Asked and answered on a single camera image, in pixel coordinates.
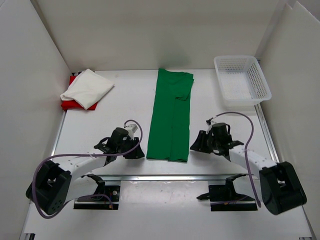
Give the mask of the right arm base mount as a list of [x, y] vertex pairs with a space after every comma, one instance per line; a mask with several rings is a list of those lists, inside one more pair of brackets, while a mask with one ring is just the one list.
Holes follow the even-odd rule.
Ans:
[[212, 212], [250, 212], [257, 211], [256, 200], [252, 197], [239, 194], [234, 187], [234, 181], [243, 179], [246, 174], [239, 173], [229, 176], [224, 184], [210, 184], [208, 192], [196, 197], [198, 201], [210, 202]]

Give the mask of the red t-shirt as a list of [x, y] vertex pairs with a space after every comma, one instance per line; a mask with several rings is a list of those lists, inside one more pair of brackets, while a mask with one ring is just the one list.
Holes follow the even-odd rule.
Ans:
[[[94, 111], [96, 109], [98, 105], [98, 102], [96, 102], [95, 104], [93, 104], [91, 107], [89, 107], [87, 110], [89, 111]], [[70, 109], [80, 109], [80, 110], [84, 110], [84, 108], [75, 100], [63, 100], [61, 102], [61, 108], [64, 111], [70, 110]]]

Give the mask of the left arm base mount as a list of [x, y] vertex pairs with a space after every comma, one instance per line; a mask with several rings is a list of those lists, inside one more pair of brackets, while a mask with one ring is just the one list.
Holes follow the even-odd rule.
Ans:
[[81, 177], [93, 180], [96, 184], [92, 194], [82, 194], [74, 200], [74, 210], [118, 210], [121, 183], [119, 181], [105, 181], [102, 177], [87, 174]]

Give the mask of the white t-shirt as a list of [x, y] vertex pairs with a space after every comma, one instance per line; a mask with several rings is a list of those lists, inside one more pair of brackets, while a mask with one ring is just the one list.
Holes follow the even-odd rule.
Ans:
[[76, 101], [85, 110], [97, 103], [115, 84], [94, 71], [86, 69], [78, 74], [67, 90], [60, 95], [62, 101]]

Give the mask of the green garment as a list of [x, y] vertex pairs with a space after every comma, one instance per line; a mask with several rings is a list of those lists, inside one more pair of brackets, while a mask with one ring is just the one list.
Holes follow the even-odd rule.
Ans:
[[194, 75], [160, 68], [147, 143], [148, 159], [186, 163]]

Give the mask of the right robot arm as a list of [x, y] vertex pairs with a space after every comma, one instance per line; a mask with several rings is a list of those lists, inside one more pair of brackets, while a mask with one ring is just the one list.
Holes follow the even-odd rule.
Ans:
[[255, 206], [243, 202], [252, 203], [258, 199], [271, 214], [279, 215], [307, 203], [307, 196], [291, 163], [276, 163], [245, 149], [243, 142], [232, 139], [230, 125], [224, 122], [199, 131], [190, 149], [222, 156], [248, 170], [248, 173], [227, 177], [222, 185], [210, 185], [208, 193], [197, 197], [200, 201], [210, 200], [214, 211], [232, 211], [231, 204], [236, 202], [241, 202], [241, 211], [255, 211]]

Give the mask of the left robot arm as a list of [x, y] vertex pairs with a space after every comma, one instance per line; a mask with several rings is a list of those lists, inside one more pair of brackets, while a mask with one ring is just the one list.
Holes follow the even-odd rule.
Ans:
[[88, 153], [61, 154], [64, 160], [60, 162], [55, 160], [57, 155], [43, 160], [35, 170], [26, 197], [45, 219], [55, 217], [66, 204], [79, 198], [110, 202], [105, 181], [92, 171], [114, 162], [118, 156], [143, 158], [142, 138], [135, 136], [141, 129], [136, 122], [125, 123], [123, 127], [115, 128], [110, 137], [101, 139]]

